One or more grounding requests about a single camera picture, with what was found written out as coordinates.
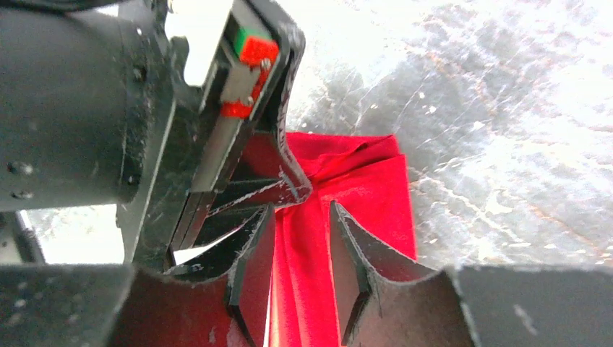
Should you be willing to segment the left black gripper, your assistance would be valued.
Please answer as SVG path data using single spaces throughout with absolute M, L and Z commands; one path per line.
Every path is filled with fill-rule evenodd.
M 30 210 L 115 205 L 124 259 L 196 246 L 281 62 L 275 1 L 3 1 L 1 261 L 46 262 Z

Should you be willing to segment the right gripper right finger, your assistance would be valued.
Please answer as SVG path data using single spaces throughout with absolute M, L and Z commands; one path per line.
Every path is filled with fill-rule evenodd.
M 330 247 L 343 346 L 610 346 L 612 269 L 456 265 L 433 270 L 337 202 Z

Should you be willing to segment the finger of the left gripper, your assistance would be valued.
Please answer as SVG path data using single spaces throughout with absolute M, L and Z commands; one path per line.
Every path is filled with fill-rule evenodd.
M 282 24 L 277 33 L 281 62 L 273 70 L 273 81 L 265 85 L 264 100 L 257 107 L 257 124 L 228 186 L 215 197 L 211 213 L 266 204 L 288 207 L 303 203 L 312 192 L 291 152 L 286 129 L 288 102 L 305 49 L 304 33 L 295 24 Z
M 234 265 L 268 266 L 273 253 L 273 207 L 232 210 L 207 219 L 196 241 L 198 253 L 166 271 L 167 275 L 223 275 Z

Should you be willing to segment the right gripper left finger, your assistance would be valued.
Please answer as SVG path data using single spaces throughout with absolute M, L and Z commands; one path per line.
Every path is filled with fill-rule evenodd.
M 130 264 L 4 265 L 3 346 L 265 346 L 273 208 L 160 275 Z

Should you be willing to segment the red cloth napkin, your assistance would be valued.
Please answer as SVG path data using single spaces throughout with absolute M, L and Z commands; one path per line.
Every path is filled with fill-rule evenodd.
M 306 182 L 275 211 L 266 346 L 344 346 L 372 295 L 335 208 L 410 259 L 417 242 L 406 157 L 397 139 L 292 132 L 292 159 Z

